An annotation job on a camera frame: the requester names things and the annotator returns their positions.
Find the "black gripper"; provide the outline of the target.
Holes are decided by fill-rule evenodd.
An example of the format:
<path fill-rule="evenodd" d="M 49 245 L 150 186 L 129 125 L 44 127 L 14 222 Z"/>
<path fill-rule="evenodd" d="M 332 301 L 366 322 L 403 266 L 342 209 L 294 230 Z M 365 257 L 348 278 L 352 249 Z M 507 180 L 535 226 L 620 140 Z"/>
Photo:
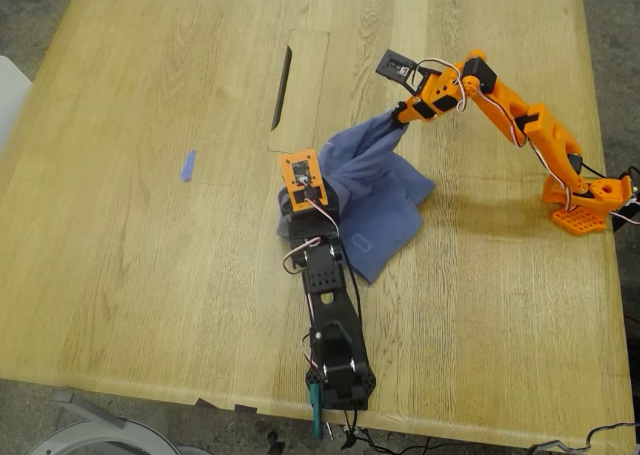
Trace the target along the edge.
<path fill-rule="evenodd" d="M 336 191 L 323 179 L 298 184 L 288 182 L 288 240 L 306 241 L 315 237 L 336 238 L 340 215 Z"/>

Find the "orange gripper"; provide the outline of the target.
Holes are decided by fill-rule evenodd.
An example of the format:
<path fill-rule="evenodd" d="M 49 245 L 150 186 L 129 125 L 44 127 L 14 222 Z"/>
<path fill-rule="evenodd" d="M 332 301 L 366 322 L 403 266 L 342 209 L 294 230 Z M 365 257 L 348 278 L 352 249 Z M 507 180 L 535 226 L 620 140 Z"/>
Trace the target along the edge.
<path fill-rule="evenodd" d="M 394 122 L 407 125 L 413 121 L 433 120 L 455 109 L 463 100 L 463 90 L 454 69 L 442 72 L 419 69 L 421 76 L 416 93 L 406 102 L 399 102 L 394 109 Z"/>

